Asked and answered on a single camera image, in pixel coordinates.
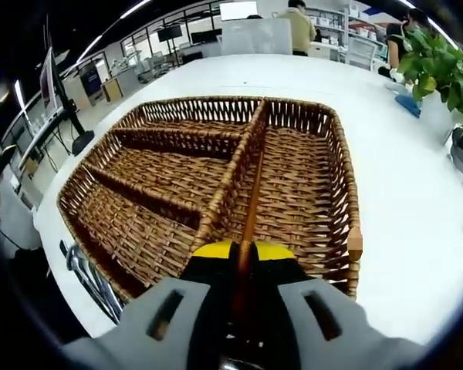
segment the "woman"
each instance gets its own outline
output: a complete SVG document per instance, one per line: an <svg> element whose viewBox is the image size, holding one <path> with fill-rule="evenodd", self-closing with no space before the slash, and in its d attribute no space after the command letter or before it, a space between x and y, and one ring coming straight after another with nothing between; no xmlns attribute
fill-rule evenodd
<svg viewBox="0 0 463 370"><path fill-rule="evenodd" d="M401 60L410 50L408 43L400 37L406 37L409 32L420 27L430 28L428 17L419 9L410 9L407 18L406 22L394 23L387 27L386 36L390 69L380 67L379 74L382 76L393 78Z"/></svg>

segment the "potted plant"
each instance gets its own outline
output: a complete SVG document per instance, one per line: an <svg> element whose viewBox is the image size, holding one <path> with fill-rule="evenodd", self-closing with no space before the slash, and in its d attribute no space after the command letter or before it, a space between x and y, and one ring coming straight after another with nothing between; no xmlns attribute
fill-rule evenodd
<svg viewBox="0 0 463 370"><path fill-rule="evenodd" d="M422 102L421 120L444 144L457 125L463 127L463 51L423 29L403 39L410 51L398 72L413 84L415 101Z"/></svg>

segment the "computer screen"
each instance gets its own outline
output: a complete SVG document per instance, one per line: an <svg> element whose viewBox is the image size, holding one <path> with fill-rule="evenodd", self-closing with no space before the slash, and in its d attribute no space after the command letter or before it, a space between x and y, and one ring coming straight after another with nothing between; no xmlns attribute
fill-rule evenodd
<svg viewBox="0 0 463 370"><path fill-rule="evenodd" d="M157 32L157 37L160 39L160 42L176 39L177 37L182 36L182 28L180 25L174 25L172 27L167 27Z"/></svg>
<svg viewBox="0 0 463 370"><path fill-rule="evenodd" d="M258 14L257 2L227 2L219 5L219 11L222 21L246 19L250 15Z"/></svg>
<svg viewBox="0 0 463 370"><path fill-rule="evenodd" d="M221 29L212 29L204 32L191 33L192 44L201 44L208 42L217 42L218 37L222 33Z"/></svg>
<svg viewBox="0 0 463 370"><path fill-rule="evenodd" d="M39 75L39 91L45 106L45 116L49 118L58 110L55 98L55 87L53 85L52 64L53 61L52 48L46 53L45 62Z"/></svg>

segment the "ceiling light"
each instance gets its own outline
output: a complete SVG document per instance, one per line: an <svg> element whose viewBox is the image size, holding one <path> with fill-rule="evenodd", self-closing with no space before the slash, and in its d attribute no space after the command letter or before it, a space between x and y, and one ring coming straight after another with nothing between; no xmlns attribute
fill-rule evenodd
<svg viewBox="0 0 463 370"><path fill-rule="evenodd" d="M22 97L21 83L19 82L19 80L15 81L14 90L15 90L15 96L17 97L17 100L19 101L19 105L21 106L21 112L24 113L25 120L30 125L31 121L29 120L28 113L25 111L24 98Z"/></svg>
<svg viewBox="0 0 463 370"><path fill-rule="evenodd" d="M2 97L0 98L0 103L3 103L5 101L5 99L7 99L7 96L8 96L8 90L5 92L5 94L2 95Z"/></svg>
<svg viewBox="0 0 463 370"><path fill-rule="evenodd" d="M9 95L9 90L5 82L0 82L0 104L3 103Z"/></svg>
<svg viewBox="0 0 463 370"><path fill-rule="evenodd" d="M398 1L405 4L410 9L415 9L416 8L415 5L411 4L410 2L407 2L407 0L398 0Z"/></svg>
<svg viewBox="0 0 463 370"><path fill-rule="evenodd" d="M150 2L151 0L142 0L142 2L140 2L139 4L137 5L134 5L132 8L130 8L129 10L127 10L126 12L124 12L121 16L120 16L120 19L124 19L126 18L127 16L129 16L130 14L134 13L136 10L138 10L138 8L141 8L143 6L145 6L148 2Z"/></svg>
<svg viewBox="0 0 463 370"><path fill-rule="evenodd" d="M15 81L14 90L15 96L17 96L17 101L19 102L21 109L25 110L24 98L22 97L21 83L19 82L19 80Z"/></svg>
<svg viewBox="0 0 463 370"><path fill-rule="evenodd" d="M99 35L98 37L96 37L93 42L90 43L90 45L86 48L86 50L84 50L84 52L80 55L80 57L77 59L77 62L76 64L79 64L81 60L83 60L83 58L87 55L87 53L95 46L95 44L98 43L98 41L101 40L101 36L102 35Z"/></svg>

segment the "green leaves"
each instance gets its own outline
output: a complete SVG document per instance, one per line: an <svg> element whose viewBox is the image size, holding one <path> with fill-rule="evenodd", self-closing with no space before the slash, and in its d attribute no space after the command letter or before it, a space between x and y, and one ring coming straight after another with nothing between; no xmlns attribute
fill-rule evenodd
<svg viewBox="0 0 463 370"><path fill-rule="evenodd" d="M434 60L432 58L423 58L422 59L422 68L424 72L432 74L435 70Z"/></svg>
<svg viewBox="0 0 463 370"><path fill-rule="evenodd" d="M422 89L432 93L436 87L438 87L438 83L435 81L434 77L431 75L423 75L422 79L419 81L418 85L422 86Z"/></svg>
<svg viewBox="0 0 463 370"><path fill-rule="evenodd" d="M412 55L406 54L398 66L398 72L404 74L406 71L412 68L415 60L416 59Z"/></svg>
<svg viewBox="0 0 463 370"><path fill-rule="evenodd" d="M459 103L460 103L460 97L458 95L458 91L454 87L451 87L451 89L449 91L449 97L448 97L448 109L449 109L449 111L452 112L453 109L455 109L458 106Z"/></svg>
<svg viewBox="0 0 463 370"><path fill-rule="evenodd" d="M410 32L405 41L412 51L401 60L398 72L414 83L414 99L420 101L437 90L450 112L463 114L463 51L423 29Z"/></svg>

